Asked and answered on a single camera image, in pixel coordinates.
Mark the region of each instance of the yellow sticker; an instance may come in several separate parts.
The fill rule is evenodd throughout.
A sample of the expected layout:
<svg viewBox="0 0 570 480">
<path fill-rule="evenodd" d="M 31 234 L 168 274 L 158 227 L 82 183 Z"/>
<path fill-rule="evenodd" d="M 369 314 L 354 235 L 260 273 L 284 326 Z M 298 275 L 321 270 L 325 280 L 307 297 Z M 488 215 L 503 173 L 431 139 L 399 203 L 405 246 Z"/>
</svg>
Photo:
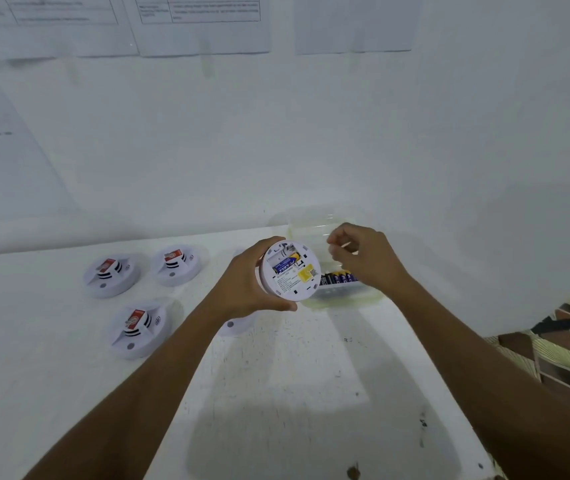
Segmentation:
<svg viewBox="0 0 570 480">
<path fill-rule="evenodd" d="M 311 264 L 308 264 L 301 271 L 298 271 L 298 278 L 300 278 L 303 283 L 306 283 L 311 280 L 316 274 L 317 273 L 313 266 Z"/>
</svg>

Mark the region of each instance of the hand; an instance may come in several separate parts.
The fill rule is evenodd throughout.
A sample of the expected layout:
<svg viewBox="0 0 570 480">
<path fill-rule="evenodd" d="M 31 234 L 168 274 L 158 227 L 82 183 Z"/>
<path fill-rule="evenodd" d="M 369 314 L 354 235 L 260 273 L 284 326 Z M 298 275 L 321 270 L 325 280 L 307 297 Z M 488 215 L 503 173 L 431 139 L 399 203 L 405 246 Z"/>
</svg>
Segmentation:
<svg viewBox="0 0 570 480">
<path fill-rule="evenodd" d="M 382 232 L 345 222 L 327 242 L 331 257 L 366 285 L 389 293 L 412 281 Z"/>
<path fill-rule="evenodd" d="M 263 239 L 235 256 L 204 301 L 219 308 L 225 321 L 246 317 L 258 310 L 295 312 L 298 308 L 295 301 L 265 293 L 255 274 L 267 250 L 284 239 L 278 235 Z"/>
</svg>

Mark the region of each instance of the white table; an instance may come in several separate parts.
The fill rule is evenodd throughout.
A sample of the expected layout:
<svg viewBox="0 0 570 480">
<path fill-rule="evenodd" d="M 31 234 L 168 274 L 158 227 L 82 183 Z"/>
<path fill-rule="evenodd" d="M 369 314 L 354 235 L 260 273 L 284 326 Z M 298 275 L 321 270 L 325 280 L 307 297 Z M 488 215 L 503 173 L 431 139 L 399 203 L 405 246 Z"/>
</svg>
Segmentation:
<svg viewBox="0 0 570 480">
<path fill-rule="evenodd" d="M 177 328 L 235 250 L 284 232 L 0 255 L 0 480 L 22 477 L 140 365 L 106 346 L 105 327 L 122 306 L 170 296 Z M 149 257 L 176 242 L 195 244 L 206 265 L 186 285 L 164 288 L 149 274 Z M 118 297 L 89 298 L 85 268 L 119 252 L 146 257 L 142 279 Z M 359 309 L 265 312 L 244 335 L 215 338 L 147 478 L 340 479 L 356 462 L 363 480 L 493 474 L 424 348 L 386 299 Z"/>
</svg>

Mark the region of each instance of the paper sheet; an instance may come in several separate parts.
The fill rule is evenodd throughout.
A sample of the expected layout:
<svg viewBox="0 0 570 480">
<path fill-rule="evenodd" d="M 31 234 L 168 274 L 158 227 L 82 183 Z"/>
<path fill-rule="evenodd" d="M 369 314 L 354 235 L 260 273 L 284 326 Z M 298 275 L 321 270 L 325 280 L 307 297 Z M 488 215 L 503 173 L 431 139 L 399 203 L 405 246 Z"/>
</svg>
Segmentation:
<svg viewBox="0 0 570 480">
<path fill-rule="evenodd" d="M 269 0 L 123 0 L 140 55 L 270 51 Z"/>
<path fill-rule="evenodd" d="M 122 0 L 0 0 L 0 60 L 137 53 Z"/>
<path fill-rule="evenodd" d="M 0 219 L 75 209 L 48 158 L 0 88 Z"/>
<path fill-rule="evenodd" d="M 410 50 L 422 0 L 295 0 L 297 54 Z"/>
</svg>

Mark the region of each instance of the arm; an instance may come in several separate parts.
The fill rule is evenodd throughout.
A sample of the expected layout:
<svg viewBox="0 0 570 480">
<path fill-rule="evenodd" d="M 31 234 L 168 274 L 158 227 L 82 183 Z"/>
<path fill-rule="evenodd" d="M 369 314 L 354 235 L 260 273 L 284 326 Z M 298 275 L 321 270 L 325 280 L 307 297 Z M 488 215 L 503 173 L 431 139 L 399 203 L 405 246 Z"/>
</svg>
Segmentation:
<svg viewBox="0 0 570 480">
<path fill-rule="evenodd" d="M 143 478 L 223 323 L 257 310 L 296 310 L 296 303 L 261 290 L 254 274 L 263 254 L 282 239 L 264 239 L 232 259 L 180 328 L 70 429 L 25 479 Z"/>
<path fill-rule="evenodd" d="M 569 407 L 420 286 L 383 233 L 343 224 L 327 242 L 345 269 L 398 306 L 509 480 L 570 479 Z"/>
</svg>

